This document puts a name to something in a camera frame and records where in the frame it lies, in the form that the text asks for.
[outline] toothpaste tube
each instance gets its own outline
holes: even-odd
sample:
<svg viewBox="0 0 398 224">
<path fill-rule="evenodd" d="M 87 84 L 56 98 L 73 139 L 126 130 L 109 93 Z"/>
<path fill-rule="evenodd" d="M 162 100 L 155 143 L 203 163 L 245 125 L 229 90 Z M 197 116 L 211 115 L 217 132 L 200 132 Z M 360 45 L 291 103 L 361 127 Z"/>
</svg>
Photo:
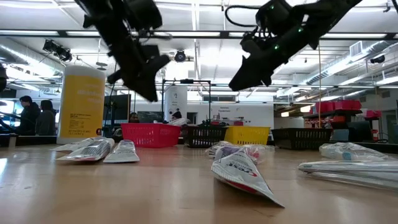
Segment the toothpaste tube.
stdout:
<svg viewBox="0 0 398 224">
<path fill-rule="evenodd" d="M 104 158 L 114 145 L 113 139 L 99 139 L 90 142 L 86 147 L 81 147 L 67 156 L 58 158 L 59 161 L 98 161 Z"/>
<path fill-rule="evenodd" d="M 130 140 L 122 140 L 118 146 L 106 156 L 105 163 L 118 163 L 118 162 L 138 162 L 139 158 L 136 154 L 136 147 Z"/>
<path fill-rule="evenodd" d="M 84 139 L 84 140 L 79 141 L 79 142 L 73 142 L 73 143 L 69 143 L 69 144 L 63 145 L 63 146 L 56 147 L 54 149 L 51 149 L 51 151 L 71 153 L 71 152 L 76 151 L 78 149 L 87 147 L 93 141 L 97 141 L 97 140 L 100 140 L 100 139 L 106 139 L 106 137 L 94 137 L 94 138 Z"/>
<path fill-rule="evenodd" d="M 276 200 L 266 181 L 262 178 L 244 149 L 226 146 L 217 150 L 211 171 L 214 172 L 218 180 L 232 187 L 252 194 L 262 195 L 284 207 Z"/>
</svg>

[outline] yellow basket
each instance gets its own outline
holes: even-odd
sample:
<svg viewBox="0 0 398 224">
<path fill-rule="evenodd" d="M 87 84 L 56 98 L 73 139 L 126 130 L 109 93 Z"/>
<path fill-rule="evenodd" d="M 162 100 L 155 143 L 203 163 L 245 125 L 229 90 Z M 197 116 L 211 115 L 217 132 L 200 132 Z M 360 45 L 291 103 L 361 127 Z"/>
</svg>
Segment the yellow basket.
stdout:
<svg viewBox="0 0 398 224">
<path fill-rule="evenodd" d="M 269 130 L 269 127 L 230 126 L 226 131 L 224 140 L 237 145 L 266 145 Z"/>
</svg>

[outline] black basket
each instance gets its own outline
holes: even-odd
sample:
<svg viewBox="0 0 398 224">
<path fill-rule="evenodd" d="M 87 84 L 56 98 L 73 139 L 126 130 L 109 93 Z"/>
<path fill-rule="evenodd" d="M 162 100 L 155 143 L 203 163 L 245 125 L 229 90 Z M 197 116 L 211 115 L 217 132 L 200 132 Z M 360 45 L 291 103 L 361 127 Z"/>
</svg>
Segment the black basket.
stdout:
<svg viewBox="0 0 398 224">
<path fill-rule="evenodd" d="M 330 141 L 332 129 L 282 128 L 273 129 L 275 145 L 282 149 L 319 149 Z"/>
<path fill-rule="evenodd" d="M 183 128 L 183 136 L 191 148 L 208 148 L 224 140 L 226 130 L 226 127 L 188 126 Z"/>
</svg>

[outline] red plastic basket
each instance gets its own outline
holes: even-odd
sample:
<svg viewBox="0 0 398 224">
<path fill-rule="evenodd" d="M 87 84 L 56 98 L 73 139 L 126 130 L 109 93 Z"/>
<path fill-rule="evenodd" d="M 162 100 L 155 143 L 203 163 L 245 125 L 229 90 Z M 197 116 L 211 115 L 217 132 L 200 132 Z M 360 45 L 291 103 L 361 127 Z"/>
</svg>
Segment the red plastic basket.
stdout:
<svg viewBox="0 0 398 224">
<path fill-rule="evenodd" d="M 138 147 L 161 148 L 178 144 L 181 127 L 168 124 L 121 124 L 123 139 Z"/>
</svg>

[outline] table surface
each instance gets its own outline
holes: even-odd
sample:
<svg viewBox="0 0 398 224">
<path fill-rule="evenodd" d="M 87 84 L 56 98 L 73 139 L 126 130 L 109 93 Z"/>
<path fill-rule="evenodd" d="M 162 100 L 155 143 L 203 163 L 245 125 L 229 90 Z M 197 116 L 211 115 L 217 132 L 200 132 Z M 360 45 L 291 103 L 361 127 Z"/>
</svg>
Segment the table surface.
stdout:
<svg viewBox="0 0 398 224">
<path fill-rule="evenodd" d="M 0 151 L 0 223 L 396 223 L 398 195 L 315 180 L 319 152 L 277 149 L 258 165 L 275 197 L 215 180 L 204 150 L 138 149 L 137 164 L 65 163 L 54 146 Z"/>
</svg>

